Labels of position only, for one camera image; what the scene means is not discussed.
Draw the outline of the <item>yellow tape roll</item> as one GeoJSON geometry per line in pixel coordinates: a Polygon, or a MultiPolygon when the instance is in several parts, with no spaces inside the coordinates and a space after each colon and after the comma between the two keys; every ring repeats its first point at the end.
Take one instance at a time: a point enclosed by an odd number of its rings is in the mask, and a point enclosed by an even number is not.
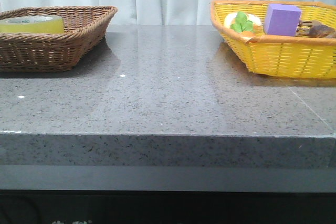
{"type": "Polygon", "coordinates": [[[2,19],[1,32],[63,34],[65,29],[60,16],[37,15],[2,19]]]}

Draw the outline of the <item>brown animal toy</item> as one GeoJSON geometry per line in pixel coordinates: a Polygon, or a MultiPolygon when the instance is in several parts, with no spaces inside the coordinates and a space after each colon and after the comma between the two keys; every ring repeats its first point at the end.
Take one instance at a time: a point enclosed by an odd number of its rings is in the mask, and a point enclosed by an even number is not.
{"type": "Polygon", "coordinates": [[[335,29],[317,20],[300,20],[296,35],[311,38],[335,38],[335,29]]]}

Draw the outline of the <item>purple foam block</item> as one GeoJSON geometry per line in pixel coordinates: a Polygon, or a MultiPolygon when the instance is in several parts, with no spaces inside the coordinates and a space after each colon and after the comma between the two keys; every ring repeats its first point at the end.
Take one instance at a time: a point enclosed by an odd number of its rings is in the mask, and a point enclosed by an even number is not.
{"type": "Polygon", "coordinates": [[[295,5],[271,3],[267,7],[264,33],[277,36],[295,36],[302,10],[295,5]]]}

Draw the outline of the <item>orange carrot toy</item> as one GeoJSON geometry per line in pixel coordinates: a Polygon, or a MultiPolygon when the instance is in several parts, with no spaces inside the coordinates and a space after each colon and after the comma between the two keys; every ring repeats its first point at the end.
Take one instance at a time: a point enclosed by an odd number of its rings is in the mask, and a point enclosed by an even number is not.
{"type": "Polygon", "coordinates": [[[256,35],[252,31],[243,31],[240,33],[240,36],[245,37],[245,38],[252,38],[255,37],[256,35]]]}

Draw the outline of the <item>brown wicker basket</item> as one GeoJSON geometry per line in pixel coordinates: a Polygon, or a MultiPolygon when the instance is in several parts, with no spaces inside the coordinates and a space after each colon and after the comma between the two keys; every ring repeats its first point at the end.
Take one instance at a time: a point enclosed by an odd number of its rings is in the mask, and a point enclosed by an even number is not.
{"type": "Polygon", "coordinates": [[[115,6],[24,7],[1,18],[57,15],[63,34],[1,34],[1,72],[62,72],[72,69],[105,36],[115,6]]]}

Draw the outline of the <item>yellow woven basket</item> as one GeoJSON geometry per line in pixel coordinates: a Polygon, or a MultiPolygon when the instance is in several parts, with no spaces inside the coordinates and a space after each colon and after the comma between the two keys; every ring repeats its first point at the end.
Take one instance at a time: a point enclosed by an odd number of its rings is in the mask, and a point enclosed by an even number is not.
{"type": "Polygon", "coordinates": [[[335,78],[335,39],[266,35],[242,37],[223,25],[237,11],[265,19],[271,1],[213,0],[211,21],[250,72],[274,77],[335,78]]]}

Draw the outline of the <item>green leaf toy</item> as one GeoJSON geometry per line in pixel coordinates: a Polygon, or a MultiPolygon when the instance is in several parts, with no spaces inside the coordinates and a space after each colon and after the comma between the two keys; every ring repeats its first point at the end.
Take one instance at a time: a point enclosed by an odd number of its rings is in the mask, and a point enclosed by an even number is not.
{"type": "Polygon", "coordinates": [[[234,22],[230,25],[230,28],[237,33],[253,31],[253,22],[248,19],[248,16],[245,13],[238,12],[234,22]]]}

